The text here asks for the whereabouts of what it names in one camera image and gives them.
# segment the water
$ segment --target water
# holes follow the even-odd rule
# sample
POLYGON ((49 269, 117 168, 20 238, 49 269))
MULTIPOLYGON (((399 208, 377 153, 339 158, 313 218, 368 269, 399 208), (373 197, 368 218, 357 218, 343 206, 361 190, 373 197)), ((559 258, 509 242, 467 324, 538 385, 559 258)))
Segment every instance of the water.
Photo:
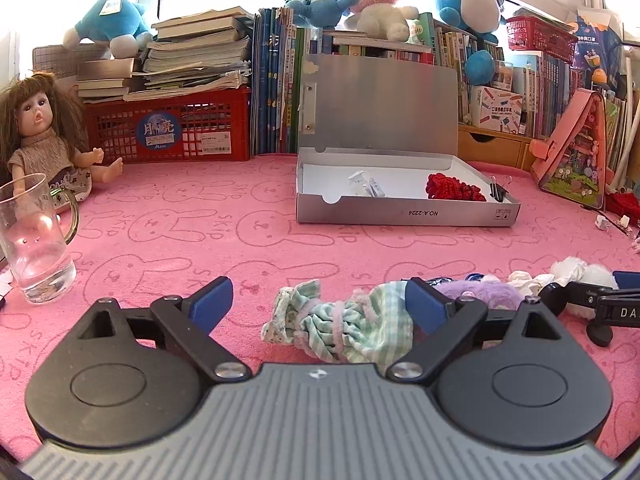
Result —
POLYGON ((76 266, 64 241, 47 241, 44 236, 14 245, 12 271, 31 303, 44 303, 64 294, 76 278, 76 266))

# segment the open box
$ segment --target open box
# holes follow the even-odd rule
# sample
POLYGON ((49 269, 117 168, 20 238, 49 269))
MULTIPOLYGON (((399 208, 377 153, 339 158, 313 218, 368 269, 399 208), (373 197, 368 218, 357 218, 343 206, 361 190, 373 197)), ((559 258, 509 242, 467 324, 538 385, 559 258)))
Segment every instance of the open box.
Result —
POLYGON ((458 82, 450 68, 364 56, 303 60, 296 175, 302 223, 511 226, 520 203, 457 158, 458 82), (367 171, 385 197, 356 196, 367 171), (487 202, 434 200, 431 173, 478 186, 487 202))

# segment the box lid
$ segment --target box lid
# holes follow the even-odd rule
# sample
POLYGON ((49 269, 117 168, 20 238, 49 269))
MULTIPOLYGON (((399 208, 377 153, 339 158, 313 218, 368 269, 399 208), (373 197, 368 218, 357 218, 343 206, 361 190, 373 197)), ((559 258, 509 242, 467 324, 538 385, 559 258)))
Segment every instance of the box lid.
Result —
POLYGON ((452 68, 364 56, 311 54, 302 62, 304 148, 458 152, 452 68))

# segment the hair tie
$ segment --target hair tie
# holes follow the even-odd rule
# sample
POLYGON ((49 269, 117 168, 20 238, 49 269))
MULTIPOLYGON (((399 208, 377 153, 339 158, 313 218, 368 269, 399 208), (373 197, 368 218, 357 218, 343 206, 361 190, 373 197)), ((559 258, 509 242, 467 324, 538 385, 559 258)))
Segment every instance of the hair tie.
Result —
POLYGON ((453 176, 443 173, 431 173, 425 188, 429 198, 437 200, 469 200, 472 202, 486 202, 478 186, 470 186, 460 182, 453 176))

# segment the white pipe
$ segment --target white pipe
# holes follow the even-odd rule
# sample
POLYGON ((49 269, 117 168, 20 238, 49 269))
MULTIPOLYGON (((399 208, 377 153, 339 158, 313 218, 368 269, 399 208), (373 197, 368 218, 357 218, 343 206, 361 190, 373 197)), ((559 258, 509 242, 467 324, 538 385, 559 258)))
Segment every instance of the white pipe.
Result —
POLYGON ((634 145, 634 139, 636 138, 636 132, 638 131, 638 126, 640 125, 640 100, 638 101, 638 106, 636 108, 636 117, 633 120, 633 124, 631 124, 631 119, 629 118, 632 113, 632 108, 634 105, 634 87, 633 81, 631 79, 631 53, 625 51, 625 65, 626 65, 626 108, 627 108, 627 122, 626 127, 628 128, 625 136, 625 149, 622 152, 622 157, 620 158, 620 162, 618 163, 618 168, 616 170, 616 174, 611 181, 610 187, 613 189, 617 189, 620 184, 620 179, 626 175, 626 165, 629 161, 629 154, 631 153, 631 148, 634 145))

